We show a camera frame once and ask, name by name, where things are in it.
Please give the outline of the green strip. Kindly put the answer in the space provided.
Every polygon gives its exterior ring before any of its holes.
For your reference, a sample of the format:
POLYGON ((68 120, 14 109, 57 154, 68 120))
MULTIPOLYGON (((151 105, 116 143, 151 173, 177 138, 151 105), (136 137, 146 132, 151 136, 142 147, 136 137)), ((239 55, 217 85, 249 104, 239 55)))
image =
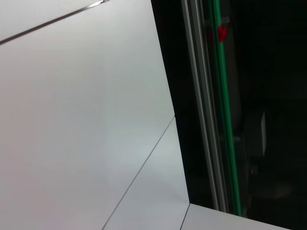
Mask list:
POLYGON ((217 66, 217 84, 220 100, 222 126, 226 148, 226 162, 230 177, 230 187, 234 213, 242 216, 239 183, 237 178, 236 155, 234 148, 233 129, 227 84, 226 62, 223 41, 218 41, 218 27, 222 24, 220 0, 209 0, 210 19, 213 32, 214 61, 217 66))

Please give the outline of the small red clip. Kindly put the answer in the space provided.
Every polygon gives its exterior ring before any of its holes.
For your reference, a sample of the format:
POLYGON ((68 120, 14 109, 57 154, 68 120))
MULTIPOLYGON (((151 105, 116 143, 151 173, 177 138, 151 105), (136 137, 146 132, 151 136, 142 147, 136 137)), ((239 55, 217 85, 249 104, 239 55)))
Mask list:
MULTIPOLYGON (((227 35, 227 28, 224 27, 223 25, 220 25, 218 27, 217 32, 218 32, 218 41, 220 43, 225 39, 225 37, 227 35)), ((213 41, 213 32, 212 31, 209 31, 209 40, 213 41)))

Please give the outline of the aluminium profile post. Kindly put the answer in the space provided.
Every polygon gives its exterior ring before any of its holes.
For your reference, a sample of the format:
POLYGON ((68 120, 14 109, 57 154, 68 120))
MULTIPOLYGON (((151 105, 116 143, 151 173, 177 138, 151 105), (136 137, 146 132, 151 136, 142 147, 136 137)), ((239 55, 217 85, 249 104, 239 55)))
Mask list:
POLYGON ((227 212, 202 1, 181 0, 181 5, 213 206, 216 210, 227 212))

